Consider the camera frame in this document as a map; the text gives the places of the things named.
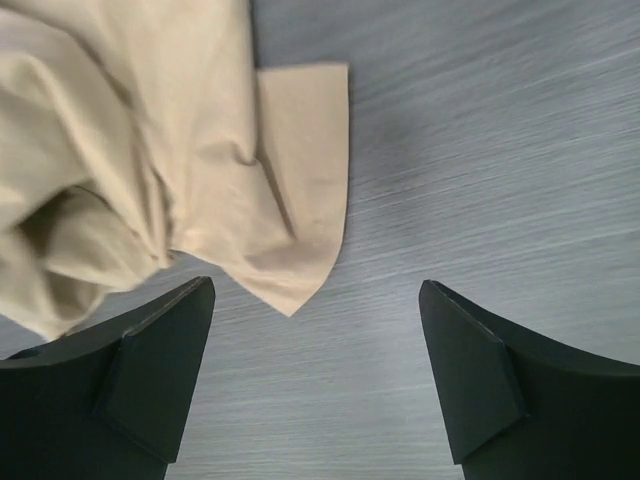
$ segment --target wooden surface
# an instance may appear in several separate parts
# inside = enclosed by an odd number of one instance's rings
[[[346,242],[291,319],[190,258],[101,309],[214,278],[168,479],[462,479],[418,316],[426,278],[640,363],[640,3],[255,4],[261,65],[352,65]],[[0,324],[1,354],[35,341]]]

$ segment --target folded cloth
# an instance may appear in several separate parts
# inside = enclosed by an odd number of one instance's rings
[[[256,72],[244,0],[0,0],[0,312],[47,339],[170,250],[293,314],[347,166],[347,67]]]

